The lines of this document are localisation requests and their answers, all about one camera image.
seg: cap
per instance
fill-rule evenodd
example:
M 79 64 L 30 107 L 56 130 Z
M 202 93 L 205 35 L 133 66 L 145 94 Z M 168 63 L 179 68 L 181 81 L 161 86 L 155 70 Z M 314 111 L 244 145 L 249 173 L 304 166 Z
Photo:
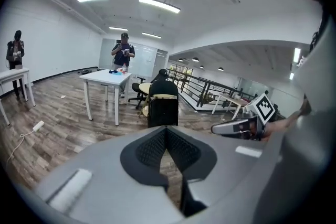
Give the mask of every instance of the cap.
M 127 33 L 122 33 L 121 38 L 127 38 L 128 39 L 128 34 Z

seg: bottle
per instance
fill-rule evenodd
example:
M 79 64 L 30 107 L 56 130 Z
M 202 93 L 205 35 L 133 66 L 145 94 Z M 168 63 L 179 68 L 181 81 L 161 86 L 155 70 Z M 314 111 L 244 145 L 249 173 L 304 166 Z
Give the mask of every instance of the bottle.
M 124 63 L 123 66 L 122 66 L 122 73 L 123 74 L 126 73 L 126 69 L 127 69 L 126 63 Z

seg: blue object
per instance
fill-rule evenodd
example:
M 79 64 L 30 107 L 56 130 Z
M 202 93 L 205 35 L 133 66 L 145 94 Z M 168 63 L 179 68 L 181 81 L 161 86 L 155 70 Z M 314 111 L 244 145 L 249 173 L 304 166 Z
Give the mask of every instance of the blue object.
M 116 70 L 110 70 L 109 73 L 112 75 L 119 75 L 119 76 L 121 75 L 121 72 L 116 71 Z

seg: power strip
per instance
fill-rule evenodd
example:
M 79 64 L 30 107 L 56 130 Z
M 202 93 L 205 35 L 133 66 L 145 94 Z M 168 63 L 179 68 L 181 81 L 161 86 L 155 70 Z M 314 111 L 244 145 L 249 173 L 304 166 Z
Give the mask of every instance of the power strip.
M 44 122 L 43 121 L 40 121 L 39 123 L 37 123 L 34 127 L 33 127 L 33 130 L 34 132 L 37 132 L 38 130 L 41 129 L 41 127 L 44 125 Z

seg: wooden floor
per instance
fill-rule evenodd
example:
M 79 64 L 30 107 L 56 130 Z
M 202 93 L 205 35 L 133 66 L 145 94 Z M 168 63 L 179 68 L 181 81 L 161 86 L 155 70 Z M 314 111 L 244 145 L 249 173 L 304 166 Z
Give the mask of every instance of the wooden floor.
M 130 98 L 136 95 L 131 84 Z M 136 101 L 119 105 L 119 126 L 115 126 L 113 88 L 109 88 L 109 101 L 106 102 L 104 87 L 97 84 L 90 84 L 89 87 L 93 121 L 88 119 L 83 81 L 76 72 L 36 83 L 33 86 L 35 107 L 23 98 L 17 101 L 14 94 L 2 100 L 11 122 L 7 126 L 0 115 L 0 158 L 4 166 L 12 150 L 21 141 L 20 134 L 31 132 L 41 120 L 45 122 L 40 131 L 26 136 L 9 161 L 7 172 L 13 181 L 32 189 L 55 167 L 85 147 L 146 128 L 146 118 L 137 115 Z M 211 125 L 220 122 L 221 117 L 196 113 L 180 98 L 178 120 L 179 126 L 211 135 Z M 168 195 L 178 206 L 181 173 L 167 152 L 161 161 L 161 173 L 168 176 Z

